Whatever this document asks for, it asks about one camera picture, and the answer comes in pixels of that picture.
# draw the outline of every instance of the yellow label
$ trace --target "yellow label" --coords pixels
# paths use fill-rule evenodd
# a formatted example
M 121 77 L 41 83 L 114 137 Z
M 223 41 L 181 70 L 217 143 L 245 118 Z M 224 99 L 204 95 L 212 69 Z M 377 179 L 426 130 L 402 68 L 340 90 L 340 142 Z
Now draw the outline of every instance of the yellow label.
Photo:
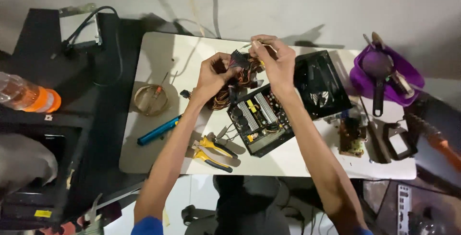
M 37 211 L 35 211 L 34 216 L 35 217 L 49 218 L 49 217 L 51 217 L 51 211 L 37 210 Z
M 250 109 L 251 112 L 256 113 L 256 108 L 255 108 L 255 106 L 253 105 L 253 102 L 251 102 L 251 100 L 247 100 L 247 104 L 248 104 L 248 106 L 249 106 L 248 109 Z

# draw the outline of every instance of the white wall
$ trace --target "white wall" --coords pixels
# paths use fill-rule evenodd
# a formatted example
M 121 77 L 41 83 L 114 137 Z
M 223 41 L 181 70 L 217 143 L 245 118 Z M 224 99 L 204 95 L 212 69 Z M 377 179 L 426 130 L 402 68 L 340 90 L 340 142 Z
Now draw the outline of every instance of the white wall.
M 222 38 L 246 40 L 266 33 L 289 44 L 308 40 L 361 49 L 365 46 L 362 34 L 376 31 L 425 77 L 461 79 L 461 0 L 214 1 L 195 0 L 201 23 L 209 30 L 207 37 L 218 32 Z M 189 0 L 0 0 L 0 49 L 13 51 L 29 8 L 61 8 L 87 2 L 111 5 L 126 18 L 154 13 L 168 21 L 194 19 Z M 180 23 L 199 35 L 193 23 Z M 445 84 L 437 82 L 431 89 Z M 459 81 L 447 88 L 459 97 L 459 90 L 454 90 L 457 86 Z

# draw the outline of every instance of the white table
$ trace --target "white table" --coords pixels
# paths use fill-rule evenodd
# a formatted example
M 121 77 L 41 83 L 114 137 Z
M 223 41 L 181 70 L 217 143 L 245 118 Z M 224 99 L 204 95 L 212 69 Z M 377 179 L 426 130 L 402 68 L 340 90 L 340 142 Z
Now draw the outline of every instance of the white table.
M 144 35 L 136 71 L 134 92 L 142 82 L 159 84 L 165 73 L 169 71 L 170 74 L 164 83 L 164 89 L 168 93 L 171 108 L 156 117 L 147 117 L 130 111 L 119 161 L 122 171 L 128 173 L 147 173 L 149 171 L 166 139 L 155 140 L 143 147 L 136 144 L 136 139 L 184 112 L 188 100 L 180 97 L 179 92 L 184 89 L 191 91 L 195 87 L 199 76 L 200 63 L 203 60 L 218 51 L 232 53 L 233 50 L 240 49 L 245 44 L 239 41 L 158 32 L 149 32 Z M 292 48 L 297 55 L 325 50 L 323 48 L 297 46 Z M 354 58 L 360 51 L 327 50 L 346 90 L 353 89 L 348 75 L 350 69 L 354 66 Z M 178 74 L 173 85 L 168 84 L 173 80 L 176 71 L 178 71 Z M 263 85 L 268 84 L 265 72 L 259 73 L 257 78 L 264 79 Z M 366 103 L 367 111 L 371 112 L 371 100 L 365 98 L 364 102 Z M 201 135 L 206 135 L 209 132 L 217 134 L 223 127 L 229 126 L 231 120 L 226 110 L 227 108 L 219 111 L 203 110 L 195 127 L 196 132 L 193 133 L 191 143 L 194 139 L 199 139 Z M 379 119 L 385 122 L 395 122 L 401 120 L 402 116 L 403 108 L 400 105 L 386 101 L 384 114 Z M 324 120 L 315 121 L 315 126 L 350 178 L 416 178 L 414 159 L 407 158 L 402 161 L 393 161 L 389 164 L 378 164 L 369 162 L 370 158 L 367 152 L 361 158 L 339 155 L 339 134 L 337 134 L 337 129 Z M 235 134 L 235 131 L 230 132 L 229 136 L 232 137 Z M 310 176 L 299 151 L 296 138 L 290 139 L 262 158 L 250 156 L 239 136 L 233 140 L 233 143 L 228 143 L 228 147 L 239 154 L 237 161 L 223 161 L 223 158 L 226 157 L 217 155 L 212 155 L 212 157 L 220 162 L 232 165 L 234 169 L 232 175 Z M 192 160 L 192 154 L 193 151 L 189 149 L 182 164 L 182 174 L 228 174 L 210 167 L 198 159 Z

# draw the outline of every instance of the purple bowl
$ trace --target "purple bowl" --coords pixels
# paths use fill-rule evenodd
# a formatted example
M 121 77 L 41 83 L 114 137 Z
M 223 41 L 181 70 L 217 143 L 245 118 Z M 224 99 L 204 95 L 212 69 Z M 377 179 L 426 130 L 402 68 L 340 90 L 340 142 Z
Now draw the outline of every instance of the purple bowl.
M 371 50 L 372 47 L 368 45 L 358 56 L 356 56 L 354 59 L 354 67 L 350 70 L 349 76 L 352 85 L 362 96 L 373 99 L 374 82 L 359 66 L 361 60 Z M 389 48 L 389 46 L 386 46 L 383 51 L 394 61 L 394 70 L 397 70 L 400 74 L 405 76 L 408 83 L 420 88 L 424 87 L 423 77 L 419 74 L 416 68 L 410 64 L 410 62 L 406 61 L 406 59 L 400 56 L 400 54 L 395 52 L 393 49 Z M 394 89 L 387 84 L 384 89 L 384 100 L 394 101 L 405 107 L 409 106 L 418 97 L 419 93 L 419 90 L 415 90 L 414 96 L 406 99 L 404 95 L 397 94 Z

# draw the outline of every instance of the white tile floor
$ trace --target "white tile floor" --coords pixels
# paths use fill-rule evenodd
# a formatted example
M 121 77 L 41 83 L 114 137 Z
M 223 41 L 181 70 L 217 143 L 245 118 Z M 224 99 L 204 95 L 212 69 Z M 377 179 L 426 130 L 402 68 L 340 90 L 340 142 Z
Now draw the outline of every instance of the white tile floor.
M 277 200 L 286 202 L 288 193 L 284 186 L 280 191 Z M 185 175 L 176 181 L 173 190 L 166 200 L 166 212 L 170 219 L 170 225 L 164 227 L 165 235 L 182 235 L 187 229 L 182 223 L 181 210 L 188 205 L 194 205 L 197 209 L 215 210 L 218 200 L 218 192 L 213 187 L 212 175 Z M 305 235 L 311 234 L 311 210 L 312 208 L 300 202 L 295 198 L 290 199 L 289 205 L 296 206 L 300 209 L 306 219 Z M 122 217 L 108 226 L 104 227 L 104 233 L 107 235 L 128 235 L 133 228 L 133 209 L 135 203 L 130 204 L 122 210 Z M 336 229 L 325 215 L 320 223 L 322 212 L 315 216 L 315 225 L 312 234 L 315 235 L 337 235 Z M 296 220 L 289 220 L 291 235 L 300 235 L 301 226 Z

